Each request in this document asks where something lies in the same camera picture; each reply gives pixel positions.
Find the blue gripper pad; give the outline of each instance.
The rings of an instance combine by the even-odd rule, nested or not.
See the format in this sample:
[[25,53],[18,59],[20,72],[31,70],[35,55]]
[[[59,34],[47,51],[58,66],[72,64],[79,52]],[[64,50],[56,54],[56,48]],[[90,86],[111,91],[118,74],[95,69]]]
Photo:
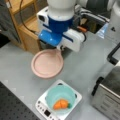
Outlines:
[[42,32],[39,34],[38,37],[42,41],[44,41],[54,47],[56,47],[62,40],[61,34],[49,32],[47,30],[42,30]]

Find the small bowl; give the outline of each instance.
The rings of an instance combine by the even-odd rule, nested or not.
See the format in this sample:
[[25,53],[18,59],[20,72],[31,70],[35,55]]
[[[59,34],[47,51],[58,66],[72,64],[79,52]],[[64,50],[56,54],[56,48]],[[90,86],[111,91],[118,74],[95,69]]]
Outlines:
[[[61,110],[54,110],[53,109],[54,104],[60,99],[67,100],[71,107],[66,109],[61,109]],[[75,93],[70,87],[65,85],[58,85],[49,90],[46,96],[46,103],[49,109],[52,110],[52,112],[54,112],[55,114],[63,115],[68,113],[72,109],[75,103],[75,99],[76,99]]]

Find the orange food item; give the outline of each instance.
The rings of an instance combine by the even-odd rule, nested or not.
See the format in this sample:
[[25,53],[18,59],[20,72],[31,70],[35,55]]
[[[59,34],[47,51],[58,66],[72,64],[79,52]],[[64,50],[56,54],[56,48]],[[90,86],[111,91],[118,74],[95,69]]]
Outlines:
[[83,28],[83,27],[80,27],[78,26],[77,28],[79,28],[82,32],[86,33],[87,32],[87,29],[86,28]]
[[53,106],[53,109],[54,110],[66,109],[68,108],[68,106],[69,106],[69,102],[67,100],[60,99],[55,103],[55,105]]

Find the white machine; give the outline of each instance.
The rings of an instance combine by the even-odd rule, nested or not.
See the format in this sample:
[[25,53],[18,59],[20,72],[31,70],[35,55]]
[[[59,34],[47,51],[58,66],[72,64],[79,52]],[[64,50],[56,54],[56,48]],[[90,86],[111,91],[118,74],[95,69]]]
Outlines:
[[70,28],[75,14],[75,5],[88,10],[110,10],[115,0],[47,0],[48,7],[38,14],[39,38],[60,49],[67,47],[78,52],[85,40],[83,33]]
[[77,107],[79,107],[79,103],[82,100],[82,95],[80,93],[78,93],[76,90],[74,90],[72,87],[70,87],[73,92],[76,95],[76,100],[75,100],[75,104],[72,107],[72,109],[64,114],[64,115],[60,115],[60,114],[56,114],[54,112],[52,112],[52,110],[49,109],[47,103],[46,103],[46,96],[48,91],[57,86],[57,85],[65,85],[70,87],[69,85],[67,85],[65,82],[63,82],[62,80],[58,80],[56,81],[36,102],[36,109],[38,110],[38,112],[46,119],[46,120],[70,120],[71,116],[73,117],[73,114],[77,111]]

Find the cabinet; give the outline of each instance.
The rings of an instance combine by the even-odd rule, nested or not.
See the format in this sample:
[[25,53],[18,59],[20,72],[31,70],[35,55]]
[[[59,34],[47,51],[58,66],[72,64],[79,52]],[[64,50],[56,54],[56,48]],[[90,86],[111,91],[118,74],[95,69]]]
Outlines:
[[[5,13],[0,10],[0,16],[2,16],[2,18],[0,17],[0,29],[15,45],[36,54],[41,50],[40,40],[22,25],[19,10],[20,2],[21,0],[0,0],[0,9],[3,9],[3,6],[5,7]],[[39,32],[36,13],[45,6],[47,6],[47,0],[23,0],[22,17],[28,28]]]

